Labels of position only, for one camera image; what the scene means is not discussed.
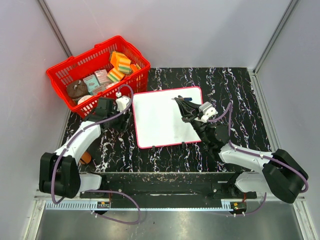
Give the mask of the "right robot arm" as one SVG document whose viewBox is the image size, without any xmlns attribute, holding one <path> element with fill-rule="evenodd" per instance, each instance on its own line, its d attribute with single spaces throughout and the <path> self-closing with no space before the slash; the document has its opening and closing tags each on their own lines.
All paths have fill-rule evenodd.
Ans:
<svg viewBox="0 0 320 240">
<path fill-rule="evenodd" d="M 178 105 L 182 121 L 192 126 L 212 158 L 247 169 L 228 182 L 227 192 L 231 197 L 261 192 L 292 204 L 299 194 L 308 191 L 308 174 L 287 151 L 280 148 L 275 152 L 258 151 L 232 143 L 231 124 L 219 123 L 225 115 L 229 121 L 232 119 L 231 103 L 218 116 L 210 102 L 196 104 L 180 95 L 173 100 Z"/>
</svg>

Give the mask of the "pink framed whiteboard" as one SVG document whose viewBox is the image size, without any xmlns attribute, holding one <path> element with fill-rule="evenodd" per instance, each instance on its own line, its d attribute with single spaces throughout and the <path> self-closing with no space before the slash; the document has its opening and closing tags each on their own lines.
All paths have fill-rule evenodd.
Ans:
<svg viewBox="0 0 320 240">
<path fill-rule="evenodd" d="M 190 123 L 182 121 L 174 97 L 192 98 L 202 104 L 198 86 L 140 92 L 133 95 L 133 116 L 137 145 L 141 149 L 198 143 L 200 138 Z"/>
</svg>

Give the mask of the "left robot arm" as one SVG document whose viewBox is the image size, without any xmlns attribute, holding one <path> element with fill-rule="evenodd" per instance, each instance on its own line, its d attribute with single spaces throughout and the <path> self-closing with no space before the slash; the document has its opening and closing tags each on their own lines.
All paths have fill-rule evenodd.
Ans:
<svg viewBox="0 0 320 240">
<path fill-rule="evenodd" d="M 78 164 L 89 146 L 101 134 L 114 129 L 123 132 L 132 113 L 132 99 L 101 97 L 97 106 L 84 118 L 78 130 L 55 152 L 45 152 L 40 158 L 38 188 L 52 197 L 74 198 L 78 193 L 91 191 L 96 197 L 107 195 L 108 185 L 96 173 L 80 173 Z"/>
</svg>

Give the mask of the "blue capped whiteboard marker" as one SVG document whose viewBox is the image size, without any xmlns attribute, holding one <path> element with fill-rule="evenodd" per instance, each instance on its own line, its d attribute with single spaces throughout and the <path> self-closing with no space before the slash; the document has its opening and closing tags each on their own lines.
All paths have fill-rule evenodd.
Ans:
<svg viewBox="0 0 320 240">
<path fill-rule="evenodd" d="M 190 102 L 192 101 L 192 97 L 173 97 L 171 98 L 172 100 L 181 100 L 181 101 L 187 101 L 187 102 Z"/>
</svg>

